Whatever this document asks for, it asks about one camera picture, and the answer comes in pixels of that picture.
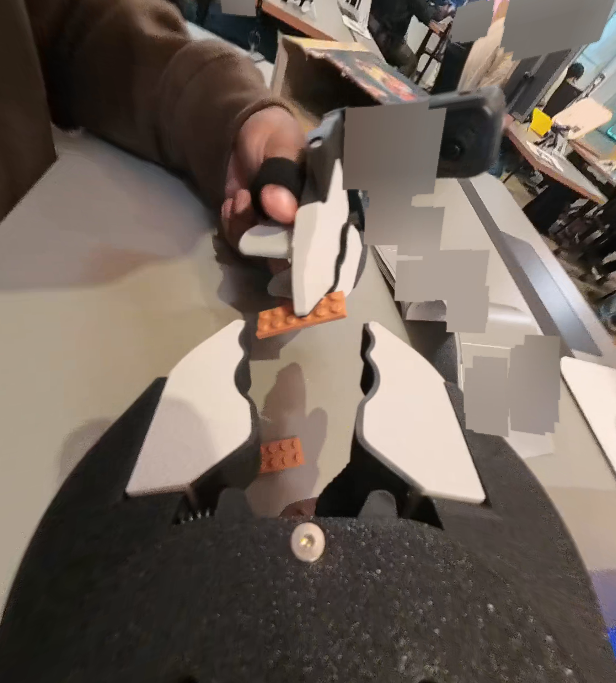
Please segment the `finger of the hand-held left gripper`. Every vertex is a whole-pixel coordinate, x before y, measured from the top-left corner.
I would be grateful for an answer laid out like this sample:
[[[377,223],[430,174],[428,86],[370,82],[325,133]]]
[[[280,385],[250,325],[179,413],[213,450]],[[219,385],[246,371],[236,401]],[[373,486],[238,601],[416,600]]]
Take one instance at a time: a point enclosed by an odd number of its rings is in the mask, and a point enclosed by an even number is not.
[[[343,229],[341,237],[333,291],[348,296],[353,292],[363,273],[367,247],[362,232],[357,228]]]
[[[336,160],[327,184],[326,199],[317,197],[314,185],[306,187],[296,213],[291,254],[291,288],[294,312],[307,316],[334,285],[341,232],[349,217],[343,188],[343,164]]]

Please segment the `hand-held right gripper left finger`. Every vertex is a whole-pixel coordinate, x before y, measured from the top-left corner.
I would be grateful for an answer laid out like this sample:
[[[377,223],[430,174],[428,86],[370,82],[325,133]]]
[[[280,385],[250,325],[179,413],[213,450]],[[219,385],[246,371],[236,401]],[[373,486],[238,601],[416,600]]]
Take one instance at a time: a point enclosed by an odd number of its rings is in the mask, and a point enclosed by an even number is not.
[[[248,329],[234,320],[170,371],[125,493],[246,488],[259,470]]]

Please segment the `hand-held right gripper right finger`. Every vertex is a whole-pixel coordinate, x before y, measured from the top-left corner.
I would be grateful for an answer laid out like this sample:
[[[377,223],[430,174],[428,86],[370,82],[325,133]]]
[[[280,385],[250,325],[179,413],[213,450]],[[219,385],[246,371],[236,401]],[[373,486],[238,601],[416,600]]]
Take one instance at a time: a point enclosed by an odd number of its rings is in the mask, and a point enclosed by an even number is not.
[[[486,494],[441,374],[379,322],[363,326],[361,356],[358,444],[420,493],[484,503]]]

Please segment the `colourful printed box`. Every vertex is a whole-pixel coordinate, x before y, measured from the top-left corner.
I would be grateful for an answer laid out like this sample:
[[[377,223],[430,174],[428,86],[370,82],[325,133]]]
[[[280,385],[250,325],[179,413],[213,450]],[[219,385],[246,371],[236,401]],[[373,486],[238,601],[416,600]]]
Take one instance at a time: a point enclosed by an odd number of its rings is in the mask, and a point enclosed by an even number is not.
[[[357,43],[280,35],[270,84],[306,130],[330,111],[398,105],[428,94],[383,58]]]

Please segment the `brown long plate brick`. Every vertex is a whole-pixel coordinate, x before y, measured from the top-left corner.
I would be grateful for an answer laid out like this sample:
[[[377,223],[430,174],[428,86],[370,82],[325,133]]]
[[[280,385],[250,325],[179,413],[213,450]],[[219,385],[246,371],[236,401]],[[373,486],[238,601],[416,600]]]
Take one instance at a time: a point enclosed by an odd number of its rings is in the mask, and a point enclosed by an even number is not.
[[[289,301],[273,309],[259,312],[256,337],[268,339],[322,324],[344,320],[347,317],[346,295],[337,291],[325,295],[306,316],[299,316]]]

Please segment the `brown short plate brick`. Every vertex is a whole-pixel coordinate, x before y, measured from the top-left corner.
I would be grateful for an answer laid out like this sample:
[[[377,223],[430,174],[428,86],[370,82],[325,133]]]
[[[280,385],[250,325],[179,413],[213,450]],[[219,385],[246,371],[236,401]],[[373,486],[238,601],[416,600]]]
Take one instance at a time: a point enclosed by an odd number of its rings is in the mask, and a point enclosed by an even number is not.
[[[298,436],[261,444],[261,475],[280,473],[304,465],[304,452]]]

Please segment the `grey instruction booklet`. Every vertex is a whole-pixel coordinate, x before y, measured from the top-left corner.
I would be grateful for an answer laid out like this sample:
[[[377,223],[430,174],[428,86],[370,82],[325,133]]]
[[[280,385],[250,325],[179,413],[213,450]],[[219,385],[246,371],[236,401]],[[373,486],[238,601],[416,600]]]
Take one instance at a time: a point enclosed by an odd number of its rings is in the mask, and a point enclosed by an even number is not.
[[[444,324],[446,305],[442,302],[402,302],[401,315],[407,321]],[[522,344],[527,335],[540,334],[541,330],[529,313],[509,305],[490,303],[484,333],[454,333],[459,388],[464,388],[464,371],[472,367],[474,357],[509,359],[511,349]],[[529,434],[509,428],[506,440],[522,459],[554,452],[552,432]]]

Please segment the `person's left forearm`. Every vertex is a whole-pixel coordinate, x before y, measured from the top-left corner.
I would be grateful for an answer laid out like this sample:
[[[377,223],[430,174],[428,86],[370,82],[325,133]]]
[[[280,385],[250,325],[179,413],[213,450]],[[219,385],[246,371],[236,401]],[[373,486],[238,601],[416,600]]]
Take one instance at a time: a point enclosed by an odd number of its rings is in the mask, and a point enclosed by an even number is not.
[[[252,61],[192,39],[167,1],[26,1],[50,118],[187,175],[222,202],[234,140],[272,98]]]

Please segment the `grey desk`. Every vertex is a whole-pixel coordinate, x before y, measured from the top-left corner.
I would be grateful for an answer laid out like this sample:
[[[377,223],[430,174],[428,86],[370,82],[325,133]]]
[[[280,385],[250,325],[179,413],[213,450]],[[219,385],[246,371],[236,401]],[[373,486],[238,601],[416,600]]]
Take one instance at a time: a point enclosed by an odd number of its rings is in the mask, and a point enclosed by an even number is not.
[[[163,169],[55,131],[57,160],[0,224],[0,617],[48,504],[75,464],[157,377],[260,301],[262,273],[216,259],[210,216]],[[251,488],[274,514],[346,463],[362,396],[359,347],[377,321],[424,354],[369,256],[348,317],[255,350],[251,396],[269,439],[298,433],[307,467]],[[550,454],[526,463],[586,567],[616,587],[616,478],[566,387]],[[616,622],[616,605],[606,608]]]

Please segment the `wooden office desk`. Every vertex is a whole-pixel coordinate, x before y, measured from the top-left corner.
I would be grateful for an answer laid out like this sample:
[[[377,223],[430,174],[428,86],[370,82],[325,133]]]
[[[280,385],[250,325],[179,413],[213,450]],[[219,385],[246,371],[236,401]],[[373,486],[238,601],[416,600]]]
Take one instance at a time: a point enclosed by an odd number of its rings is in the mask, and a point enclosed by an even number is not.
[[[507,116],[504,133],[520,155],[534,168],[559,184],[576,192],[581,198],[601,206],[607,198],[570,161],[559,153],[536,147],[538,137],[527,124]]]

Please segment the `person's left hand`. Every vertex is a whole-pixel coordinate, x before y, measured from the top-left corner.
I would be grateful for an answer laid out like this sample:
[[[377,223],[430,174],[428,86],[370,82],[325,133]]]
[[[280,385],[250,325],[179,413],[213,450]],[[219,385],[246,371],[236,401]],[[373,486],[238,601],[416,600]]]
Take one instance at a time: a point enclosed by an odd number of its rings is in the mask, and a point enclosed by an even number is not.
[[[306,138],[294,116],[281,107],[251,115],[236,135],[225,178],[220,209],[222,234],[237,250],[241,237],[259,223],[252,205],[251,183],[269,158],[302,164]]]

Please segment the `black tablet on pole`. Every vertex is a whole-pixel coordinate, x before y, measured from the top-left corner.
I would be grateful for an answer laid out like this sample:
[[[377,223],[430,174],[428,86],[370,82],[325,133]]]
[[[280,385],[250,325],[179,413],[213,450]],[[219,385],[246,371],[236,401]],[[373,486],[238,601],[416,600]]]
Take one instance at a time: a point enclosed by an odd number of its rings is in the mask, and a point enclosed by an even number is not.
[[[576,49],[567,49],[521,60],[503,87],[507,113],[515,121],[525,122],[576,53]]]

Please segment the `small wooden panel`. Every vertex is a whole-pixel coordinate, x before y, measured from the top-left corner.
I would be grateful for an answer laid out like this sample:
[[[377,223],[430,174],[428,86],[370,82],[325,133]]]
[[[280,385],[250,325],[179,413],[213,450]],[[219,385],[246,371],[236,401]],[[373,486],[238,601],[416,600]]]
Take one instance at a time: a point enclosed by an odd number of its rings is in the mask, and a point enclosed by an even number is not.
[[[608,124],[613,115],[612,110],[594,99],[584,98],[556,114],[552,119],[552,126],[563,128],[567,139],[577,140]]]

